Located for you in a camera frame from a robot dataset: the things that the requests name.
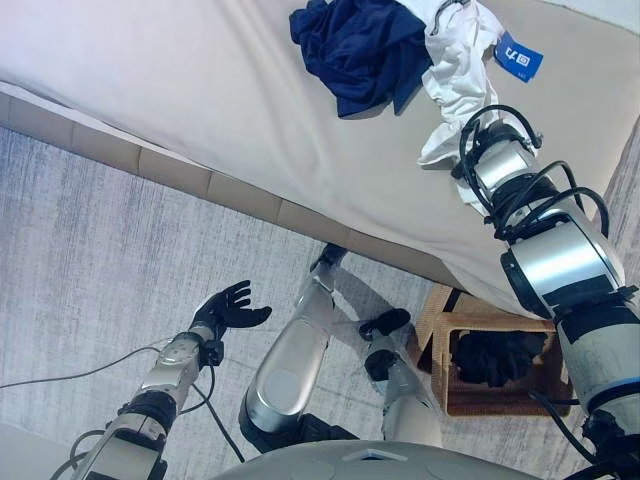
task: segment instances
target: black cloth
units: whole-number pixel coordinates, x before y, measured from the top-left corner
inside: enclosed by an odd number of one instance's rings
[[[527,374],[546,338],[545,333],[520,331],[470,332],[458,341],[453,363],[460,367],[463,382],[502,387]]]
[[[398,114],[433,64],[424,23],[389,0],[311,0],[289,17],[309,73],[337,98],[344,117],[393,100]]]

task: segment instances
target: blue label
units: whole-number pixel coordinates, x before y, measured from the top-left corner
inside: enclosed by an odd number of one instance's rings
[[[493,53],[502,67],[523,82],[528,82],[540,68],[543,55],[529,50],[513,40],[509,32],[504,32]]]

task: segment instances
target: bed frame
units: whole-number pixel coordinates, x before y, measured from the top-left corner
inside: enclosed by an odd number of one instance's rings
[[[442,260],[366,235],[320,213],[77,111],[0,83],[0,126],[387,265],[462,289]]]

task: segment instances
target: white bed sheet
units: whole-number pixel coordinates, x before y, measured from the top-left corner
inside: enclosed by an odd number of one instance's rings
[[[460,201],[448,172],[415,160],[438,109],[419,92],[338,119],[289,37],[300,0],[0,0],[0,80],[354,229],[445,261],[473,294],[520,311],[490,226]],[[524,84],[489,60],[503,103],[545,133],[541,161],[569,161],[603,192],[640,105],[638,37],[535,0],[491,8],[541,51]]]

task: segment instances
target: wicker basket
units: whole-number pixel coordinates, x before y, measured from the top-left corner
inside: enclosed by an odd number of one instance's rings
[[[417,322],[409,353],[418,368],[431,373],[433,393],[444,412],[451,416],[546,415],[529,398],[529,390],[554,399],[571,398],[573,388],[570,382],[562,381],[562,353],[551,322],[505,313],[449,287],[438,285],[435,290]],[[543,332],[547,340],[525,377],[496,388],[461,381],[451,362],[460,337],[474,330]],[[565,416],[569,407],[558,411]]]

